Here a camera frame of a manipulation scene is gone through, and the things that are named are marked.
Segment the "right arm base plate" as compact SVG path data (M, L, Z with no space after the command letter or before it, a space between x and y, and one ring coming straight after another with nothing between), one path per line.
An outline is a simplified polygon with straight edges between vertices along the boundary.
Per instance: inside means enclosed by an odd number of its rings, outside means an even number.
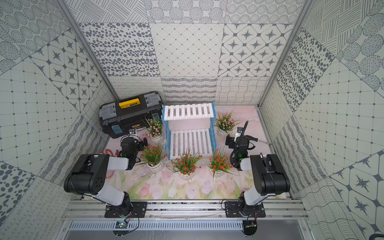
M263 204L248 206L235 201L224 201L223 208L227 218L257 217L265 218L266 213Z

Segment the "orange flower pot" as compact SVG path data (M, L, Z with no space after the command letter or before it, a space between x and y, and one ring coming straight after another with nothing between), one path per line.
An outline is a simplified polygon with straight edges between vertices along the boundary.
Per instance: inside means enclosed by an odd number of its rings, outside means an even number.
M231 174L230 170L233 169L229 157L225 154L224 151L219 149L216 149L212 153L212 156L209 158L209 161L206 164L211 170L213 178L221 173Z

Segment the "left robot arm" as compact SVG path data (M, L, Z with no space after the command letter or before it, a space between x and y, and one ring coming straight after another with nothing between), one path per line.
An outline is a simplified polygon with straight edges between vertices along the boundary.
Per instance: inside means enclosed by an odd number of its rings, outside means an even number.
M106 204L105 218L143 218L148 203L132 202L128 193L116 189L107 181L107 172L130 171L138 153L148 146L148 140L127 136L121 139L122 150L110 154L83 154L64 182L67 193L86 195Z

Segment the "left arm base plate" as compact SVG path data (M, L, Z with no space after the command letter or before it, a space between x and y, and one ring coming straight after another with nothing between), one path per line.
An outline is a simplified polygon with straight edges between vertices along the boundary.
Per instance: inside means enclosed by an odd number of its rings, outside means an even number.
M128 207L106 205L105 218L144 218L148 202L131 202Z

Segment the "red flower pot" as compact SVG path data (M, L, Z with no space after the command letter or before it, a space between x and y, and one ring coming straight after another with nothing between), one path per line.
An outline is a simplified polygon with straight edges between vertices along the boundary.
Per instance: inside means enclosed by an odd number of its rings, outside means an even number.
M141 149L141 158L145 161L148 168L155 174L163 168L163 160L167 158L166 151L160 145L148 145Z
M192 175L197 169L197 162L202 159L203 156L199 154L183 154L180 158L171 160L168 168L173 173L179 173L184 177Z

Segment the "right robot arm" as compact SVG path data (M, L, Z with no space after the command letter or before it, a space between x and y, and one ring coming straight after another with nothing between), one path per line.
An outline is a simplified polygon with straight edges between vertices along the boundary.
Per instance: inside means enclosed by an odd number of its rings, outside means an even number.
M269 197L275 197L291 189L290 180L276 154L248 155L251 142L258 139L252 136L227 136L225 145L232 149L230 155L231 166L238 171L251 172L254 185L241 193L238 201L239 212L248 216L254 210L262 208L262 202Z

